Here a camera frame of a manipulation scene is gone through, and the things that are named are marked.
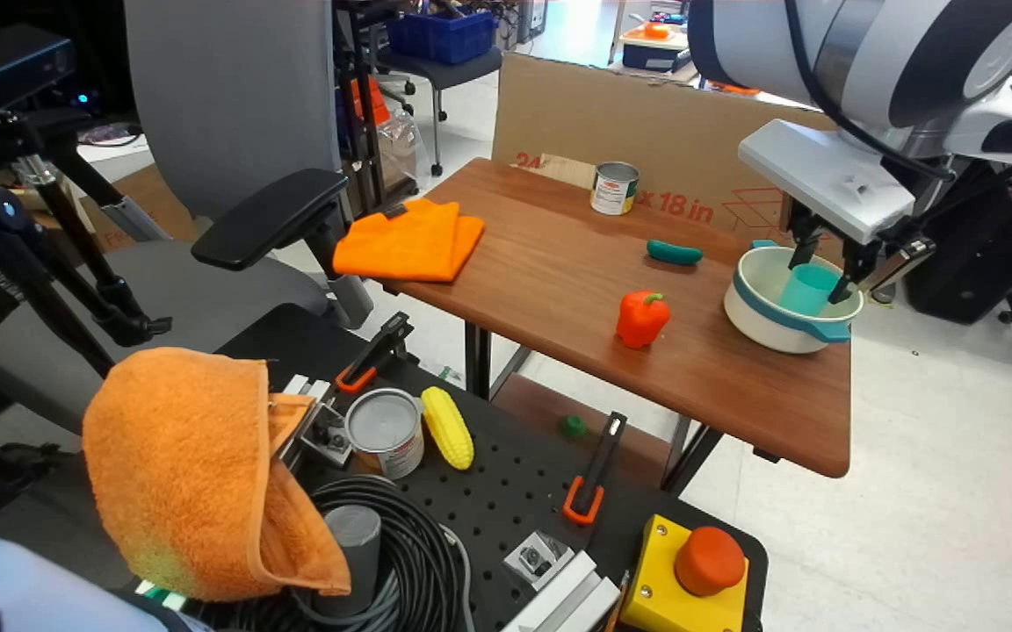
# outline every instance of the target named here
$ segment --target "cardboard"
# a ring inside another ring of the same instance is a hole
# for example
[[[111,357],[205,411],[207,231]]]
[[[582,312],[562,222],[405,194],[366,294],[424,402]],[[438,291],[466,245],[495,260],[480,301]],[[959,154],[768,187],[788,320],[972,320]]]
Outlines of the cardboard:
[[[492,163],[571,171],[633,163],[649,222],[704,222],[742,240],[783,236],[783,194],[760,178],[736,144],[768,119],[830,128],[821,112],[699,91],[637,71],[507,55]]]

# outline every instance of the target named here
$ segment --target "orange fabric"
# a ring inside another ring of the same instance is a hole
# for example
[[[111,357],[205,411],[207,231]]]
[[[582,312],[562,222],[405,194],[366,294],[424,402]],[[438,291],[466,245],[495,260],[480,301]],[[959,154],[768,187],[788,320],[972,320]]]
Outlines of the orange fabric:
[[[378,280],[454,280],[485,231],[461,203],[409,199],[405,213],[366,213],[334,251],[334,271]]]
[[[266,393],[262,363],[153,348],[120,363],[84,411],[84,463],[129,573],[195,597],[352,592],[345,552],[277,445],[309,402]]]

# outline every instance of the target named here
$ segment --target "black pegboard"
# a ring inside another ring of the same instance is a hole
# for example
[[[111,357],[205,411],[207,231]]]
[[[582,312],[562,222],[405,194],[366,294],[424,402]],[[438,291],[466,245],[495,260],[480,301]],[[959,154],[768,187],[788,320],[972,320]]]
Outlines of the black pegboard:
[[[269,357],[274,380],[288,380],[290,374],[334,380],[359,348],[359,339],[290,307],[274,309],[239,341],[226,345],[227,356]],[[744,632],[760,632],[767,552],[754,537],[658,491],[658,480],[640,480],[633,471],[610,471],[597,527],[576,531],[562,521],[558,505],[571,473],[581,473],[590,456],[581,444],[555,431],[534,431],[487,402],[454,390],[413,364],[391,364],[371,386],[382,383],[409,393],[442,386],[469,427],[479,456],[466,473],[448,471],[427,444],[420,466],[398,480],[398,489],[465,537],[479,628],[503,628],[534,597],[534,592],[503,562],[530,531],[553,535],[568,549],[587,549],[590,558],[597,558],[602,577],[618,582],[637,566],[643,522],[659,512],[686,527],[712,522],[736,537],[751,568]],[[322,466],[301,466],[298,477],[311,489],[320,484]]]

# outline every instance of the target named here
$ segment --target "wooden table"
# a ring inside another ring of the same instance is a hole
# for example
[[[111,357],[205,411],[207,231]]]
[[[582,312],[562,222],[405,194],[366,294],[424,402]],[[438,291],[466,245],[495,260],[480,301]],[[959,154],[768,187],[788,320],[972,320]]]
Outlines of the wooden table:
[[[454,285],[398,288],[461,315],[473,356],[487,350],[479,335],[492,329],[704,423],[674,466],[686,473],[672,473],[669,489],[686,489],[720,431],[827,477],[849,471],[849,350],[793,357],[742,339],[720,309],[744,252],[733,236],[647,213],[604,218],[587,190],[492,163],[465,164],[427,196],[485,218],[485,236]],[[665,266],[647,260],[647,240],[687,242],[705,256],[695,271]],[[672,301],[649,350],[613,341],[618,300],[633,288],[658,288]]]

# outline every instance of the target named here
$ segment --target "clamp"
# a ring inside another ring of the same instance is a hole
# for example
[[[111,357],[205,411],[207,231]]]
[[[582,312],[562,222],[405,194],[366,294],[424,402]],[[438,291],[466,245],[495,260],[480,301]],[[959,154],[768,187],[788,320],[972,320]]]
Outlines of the clamp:
[[[360,348],[359,357],[352,357],[338,375],[334,375],[334,390],[338,393],[360,393],[378,364],[385,364],[391,357],[409,357],[405,339],[411,335],[409,312],[392,312],[375,335],[371,341]]]
[[[625,414],[610,411],[602,445],[587,462],[587,471],[576,473],[568,491],[567,491],[562,515],[568,522],[576,522],[576,527],[597,522],[604,494],[606,494],[604,480],[606,480],[622,428],[625,428]]]

